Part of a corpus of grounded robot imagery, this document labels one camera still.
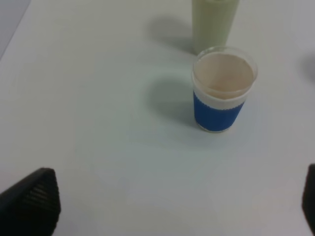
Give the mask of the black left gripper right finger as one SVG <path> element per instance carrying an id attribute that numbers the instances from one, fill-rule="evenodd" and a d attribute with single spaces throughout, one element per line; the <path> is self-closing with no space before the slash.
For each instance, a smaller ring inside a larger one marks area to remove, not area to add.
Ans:
<path id="1" fill-rule="evenodd" d="M 302 210 L 312 234 L 315 234 L 315 165 L 308 167 L 302 196 Z"/>

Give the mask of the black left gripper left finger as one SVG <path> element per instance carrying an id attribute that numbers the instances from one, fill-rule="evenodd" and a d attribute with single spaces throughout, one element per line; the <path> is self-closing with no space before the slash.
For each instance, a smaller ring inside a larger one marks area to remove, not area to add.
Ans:
<path id="1" fill-rule="evenodd" d="M 39 168 L 0 194 L 0 234 L 51 236 L 60 213 L 55 170 Z"/>

